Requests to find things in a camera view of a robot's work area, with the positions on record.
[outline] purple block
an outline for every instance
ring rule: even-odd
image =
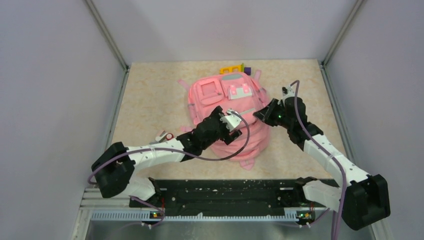
[[[250,76],[252,74],[252,68],[251,67],[244,67],[244,73]]]

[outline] pink bag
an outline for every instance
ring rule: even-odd
[[[246,148],[230,161],[250,170],[255,164],[254,158],[264,150],[270,141],[270,128],[257,120],[253,113],[265,107],[269,102],[267,91],[259,84],[261,71],[257,70],[254,78],[244,72],[232,72],[204,77],[188,86],[184,81],[178,82],[188,90],[188,110],[195,125],[211,114],[216,106],[223,111],[237,111],[247,121],[250,128],[250,139]],[[246,142],[247,129],[242,122],[238,129],[242,135],[226,145],[217,141],[210,148],[220,158],[229,156],[239,150]]]

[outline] yellow toy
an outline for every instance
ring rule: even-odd
[[[219,74],[229,74],[229,73],[233,73],[233,72],[242,72],[243,73],[244,71],[245,71],[245,64],[242,63],[240,65],[223,67],[219,70]]]

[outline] white wall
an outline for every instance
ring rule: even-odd
[[[329,65],[358,164],[389,184],[395,239],[423,239],[424,1],[367,1]]]
[[[0,3],[0,239],[72,233],[123,72],[82,0]]]
[[[127,63],[323,60],[354,0],[93,0]]]

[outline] wooden table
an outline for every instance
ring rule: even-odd
[[[175,136],[181,126],[191,125],[187,110],[187,92],[177,84],[191,84],[202,77],[219,73],[220,68],[238,65],[262,70],[259,82],[270,98],[282,97],[281,87],[300,80],[299,97],[306,104],[308,120],[320,127],[333,145],[344,153],[340,133],[324,85],[318,61],[244,60],[133,63],[120,107],[112,142],[125,146],[143,146],[161,130]],[[202,156],[215,158],[210,149]],[[140,177],[155,179],[296,179],[330,178],[310,156],[294,145],[282,127],[271,131],[269,146],[256,159],[251,170],[238,162],[211,162],[193,159],[181,163],[160,164],[140,171]]]

